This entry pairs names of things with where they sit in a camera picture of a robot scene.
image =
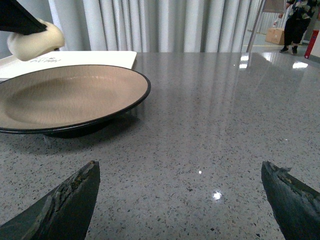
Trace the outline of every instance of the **white curtain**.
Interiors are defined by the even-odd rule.
[[[18,0],[22,5],[38,1],[47,1],[53,23],[63,31],[66,44],[61,50],[144,53],[241,52],[251,4],[250,0]]]

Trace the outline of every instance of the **black plate rim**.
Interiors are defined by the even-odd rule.
[[[128,105],[127,107],[116,111],[112,114],[109,114],[107,116],[102,116],[93,120],[89,120],[89,121],[85,121],[85,122],[81,122],[81,123],[76,123],[76,124],[70,124],[70,125],[64,125],[64,126],[57,126],[57,127],[48,127],[48,128],[34,128],[34,129],[17,129],[17,128],[6,128],[6,127],[0,127],[0,133],[5,133],[5,134],[55,134],[55,133],[61,133],[61,132],[66,132],[66,131],[74,131],[74,130],[78,130],[81,128],[85,128],[85,127],[89,127],[91,125],[95,125],[95,124],[99,124],[105,121],[108,121],[112,118],[114,118],[117,115],[121,115],[124,114],[125,112],[133,109],[134,107],[136,107],[137,105],[139,105],[143,100],[145,100],[147,98],[147,96],[150,94],[151,91],[151,82],[150,80],[142,73],[135,71],[133,69],[130,68],[126,68],[126,67],[122,67],[122,66],[113,66],[113,65],[103,65],[103,64],[77,64],[77,65],[66,65],[66,66],[58,66],[58,67],[51,67],[51,68],[47,68],[47,69],[42,69],[42,70],[38,70],[38,71],[33,71],[33,72],[28,72],[19,76],[15,76],[12,77],[8,80],[2,81],[0,82],[0,85],[10,81],[14,78],[17,77],[22,77],[24,75],[28,75],[28,74],[32,74],[32,73],[36,73],[36,72],[43,72],[46,70],[52,70],[52,69],[59,69],[59,68],[65,68],[65,67],[74,67],[74,66],[105,66],[105,67],[113,67],[113,68],[120,68],[120,69],[126,69],[132,72],[135,72],[139,75],[141,75],[146,83],[147,83],[147,89],[144,92],[144,94],[134,103],[132,103],[131,105]]]

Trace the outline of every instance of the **plate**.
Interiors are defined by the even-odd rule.
[[[35,71],[0,83],[0,132],[55,134],[101,125],[140,104],[150,81],[110,65]]]

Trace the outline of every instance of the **floor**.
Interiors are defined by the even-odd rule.
[[[246,31],[243,39],[243,46],[242,46],[242,53],[245,53],[247,51],[247,47],[250,41],[251,37],[251,31]],[[303,44],[298,47],[298,53],[296,54],[296,57],[302,57],[304,58],[304,55],[306,53],[308,45]],[[283,45],[277,45],[270,42],[266,42],[266,35],[257,33],[255,36],[254,44],[252,46],[252,53],[278,53],[280,49],[283,48]]]

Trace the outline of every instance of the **gray countertop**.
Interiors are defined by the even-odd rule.
[[[140,53],[146,100],[73,139],[0,134],[0,224],[87,162],[86,239],[284,239],[263,161],[320,191],[320,65],[280,53]]]

